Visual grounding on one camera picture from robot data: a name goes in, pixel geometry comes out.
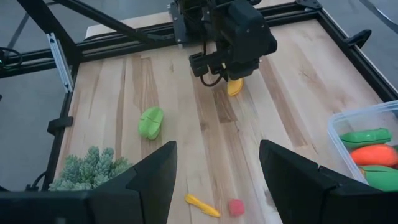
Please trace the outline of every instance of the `green cucumber toy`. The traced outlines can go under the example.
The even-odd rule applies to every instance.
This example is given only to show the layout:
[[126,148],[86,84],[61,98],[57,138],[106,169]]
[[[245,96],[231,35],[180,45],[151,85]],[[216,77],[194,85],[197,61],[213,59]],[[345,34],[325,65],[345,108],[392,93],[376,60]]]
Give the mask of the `green cucumber toy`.
[[340,136],[344,145],[351,149],[374,144],[384,144],[391,141],[392,134],[386,128],[365,131],[353,131]]
[[361,166],[368,184],[386,192],[398,191],[398,170],[385,166]]

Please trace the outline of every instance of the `yellow toy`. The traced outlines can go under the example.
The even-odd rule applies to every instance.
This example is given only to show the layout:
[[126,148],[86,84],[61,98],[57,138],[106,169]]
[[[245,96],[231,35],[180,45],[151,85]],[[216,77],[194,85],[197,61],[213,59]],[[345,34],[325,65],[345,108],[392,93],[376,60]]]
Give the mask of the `yellow toy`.
[[237,80],[228,80],[226,91],[229,96],[234,96],[242,90],[242,87],[243,87],[243,78]]
[[200,208],[200,210],[202,210],[202,212],[204,214],[210,215],[212,217],[221,217],[221,214],[219,213],[219,211],[217,211],[215,208],[213,208],[212,206],[203,203],[201,201],[199,201],[199,199],[197,199],[195,196],[193,196],[192,194],[187,194],[185,196],[185,201],[191,205],[194,205],[198,208]]

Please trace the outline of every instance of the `gray floor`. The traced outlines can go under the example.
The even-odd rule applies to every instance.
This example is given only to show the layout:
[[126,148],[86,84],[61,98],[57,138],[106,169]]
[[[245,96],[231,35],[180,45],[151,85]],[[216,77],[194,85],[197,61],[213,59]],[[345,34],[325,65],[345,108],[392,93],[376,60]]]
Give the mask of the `gray floor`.
[[[117,19],[143,16],[166,10],[171,0],[82,0]],[[398,87],[398,36],[359,0],[319,0],[339,25],[353,35],[362,29],[373,34],[363,50]],[[396,8],[394,0],[370,0]],[[95,22],[59,5],[50,7],[75,42],[82,41],[86,28]],[[7,46],[24,17],[15,0],[0,2],[0,46]],[[21,52],[47,48],[43,32],[32,19],[27,21],[14,48]],[[51,119],[59,117],[64,96],[55,70],[0,79],[0,185],[23,190],[46,166],[53,137],[46,132]]]

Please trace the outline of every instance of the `wooden tabletop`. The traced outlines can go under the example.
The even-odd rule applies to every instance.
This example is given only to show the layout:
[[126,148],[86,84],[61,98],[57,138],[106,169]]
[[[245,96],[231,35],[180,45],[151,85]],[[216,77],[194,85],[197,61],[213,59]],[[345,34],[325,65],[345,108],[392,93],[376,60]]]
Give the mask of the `wooden tabletop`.
[[[263,0],[259,7],[284,2]],[[168,21],[165,12],[123,22],[142,27]],[[93,26],[87,36],[110,31]],[[328,119],[381,100],[317,21],[271,32],[277,52],[261,58],[260,69],[244,79],[235,97],[226,94],[225,82],[207,88],[192,75],[188,56],[200,52],[200,46],[176,45],[81,64],[69,112],[75,120],[65,131],[58,172],[68,154],[83,157],[90,146],[113,147],[116,157],[137,163],[176,140],[177,180],[168,223],[280,223],[259,163],[260,140],[270,139],[351,176],[330,147]],[[165,113],[155,141],[137,131],[141,113],[151,106]],[[221,218],[189,206],[187,193],[216,207]],[[246,206],[239,218],[228,215],[232,198]]]

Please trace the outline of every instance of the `green pepper toy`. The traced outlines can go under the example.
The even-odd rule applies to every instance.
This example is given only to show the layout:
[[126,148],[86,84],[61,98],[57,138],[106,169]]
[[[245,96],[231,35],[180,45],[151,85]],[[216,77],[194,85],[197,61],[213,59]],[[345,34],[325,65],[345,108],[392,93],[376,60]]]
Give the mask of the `green pepper toy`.
[[141,115],[138,132],[139,134],[150,140],[154,140],[160,133],[160,125],[164,117],[163,110],[155,106],[145,110]]
[[398,190],[398,170],[385,166],[359,167],[370,186],[386,192]]

